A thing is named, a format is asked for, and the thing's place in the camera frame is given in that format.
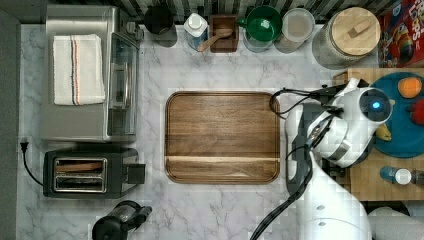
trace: wooden tray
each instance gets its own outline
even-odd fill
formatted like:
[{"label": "wooden tray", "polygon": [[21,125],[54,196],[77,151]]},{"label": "wooden tray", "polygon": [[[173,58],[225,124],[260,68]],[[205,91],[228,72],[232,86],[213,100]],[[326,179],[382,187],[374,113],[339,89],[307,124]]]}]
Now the wooden tray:
[{"label": "wooden tray", "polygon": [[269,109],[270,97],[264,92],[177,92],[169,97],[168,177],[213,184],[274,180],[280,172],[280,119]]}]

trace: black cable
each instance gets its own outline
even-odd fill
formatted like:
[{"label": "black cable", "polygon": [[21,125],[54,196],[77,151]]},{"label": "black cable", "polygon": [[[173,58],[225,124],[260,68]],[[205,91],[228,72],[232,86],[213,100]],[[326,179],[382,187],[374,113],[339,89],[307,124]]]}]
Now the black cable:
[{"label": "black cable", "polygon": [[[277,99],[277,97],[280,96],[283,93],[292,93],[292,94],[296,94],[296,95],[299,95],[299,96],[304,96],[304,98],[302,98],[299,101],[297,101],[289,109],[287,109],[285,111],[282,111],[282,112],[277,112],[277,110],[274,108],[274,103],[275,103],[275,100]],[[334,95],[331,94],[331,93],[322,93],[322,92],[321,93],[318,93],[318,92],[310,92],[310,91],[305,91],[305,90],[283,88],[283,89],[277,91],[276,93],[274,93],[271,96],[271,99],[269,100],[269,108],[271,109],[271,111],[273,113],[277,114],[280,118],[282,118],[282,119],[285,120],[286,117],[283,117],[281,115],[290,112],[293,108],[295,108],[297,105],[299,105],[300,103],[302,103],[306,99],[312,98],[312,97],[317,97],[317,96],[334,96]]]},{"label": "black cable", "polygon": [[[287,161],[289,156],[297,150],[306,147],[306,145],[303,145],[293,149],[289,154],[287,154],[285,160]],[[265,231],[265,229],[272,223],[272,221],[274,221],[282,212],[284,212],[284,210],[286,210],[293,202],[295,202],[303,195],[306,190],[306,187],[308,186],[309,181],[311,181],[312,179],[312,161],[310,158],[307,158],[307,165],[309,168],[308,174],[306,175],[305,179],[302,181],[302,184],[299,186],[296,192],[290,195],[290,197],[284,203],[282,203],[276,209],[272,210],[272,212],[268,213],[268,215],[261,221],[261,223],[259,223],[258,227],[256,227],[255,231],[250,237],[250,240],[257,240],[259,236]]]},{"label": "black cable", "polygon": [[28,142],[21,142],[21,150],[22,150],[22,155],[23,155],[23,158],[24,158],[24,166],[25,166],[25,169],[27,170],[27,172],[28,172],[28,174],[29,174],[29,176],[36,182],[36,183],[38,183],[38,184],[40,184],[40,186],[43,186],[43,184],[40,182],[40,181],[38,181],[35,177],[34,177],[34,175],[32,175],[32,173],[31,173],[31,171],[29,170],[29,168],[28,168],[28,165],[26,164],[26,150],[28,149]]}]

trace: white towel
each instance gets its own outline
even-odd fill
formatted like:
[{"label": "white towel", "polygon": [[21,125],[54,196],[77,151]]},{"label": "white towel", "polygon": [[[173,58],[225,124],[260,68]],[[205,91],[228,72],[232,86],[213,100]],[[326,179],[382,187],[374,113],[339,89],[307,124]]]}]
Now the white towel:
[{"label": "white towel", "polygon": [[55,36],[53,41],[54,103],[102,103],[101,39],[95,35]]}]

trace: jar with wooden lid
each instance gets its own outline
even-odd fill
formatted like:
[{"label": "jar with wooden lid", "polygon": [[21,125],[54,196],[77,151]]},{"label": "jar with wooden lid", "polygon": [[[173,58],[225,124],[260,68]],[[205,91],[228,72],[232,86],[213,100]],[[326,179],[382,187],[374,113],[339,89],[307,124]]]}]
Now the jar with wooden lid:
[{"label": "jar with wooden lid", "polygon": [[378,44],[381,29],[370,11],[353,7],[334,15],[315,35],[312,53],[319,64],[329,69],[352,65]]}]

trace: blue light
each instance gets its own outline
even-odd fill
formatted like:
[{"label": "blue light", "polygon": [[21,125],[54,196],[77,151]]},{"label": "blue light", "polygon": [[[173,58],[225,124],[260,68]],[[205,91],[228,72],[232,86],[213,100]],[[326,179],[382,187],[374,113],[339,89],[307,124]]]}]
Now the blue light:
[{"label": "blue light", "polygon": [[372,107],[374,109],[380,108],[380,106],[381,106],[381,104],[379,102],[375,102],[375,103],[372,104]]}]

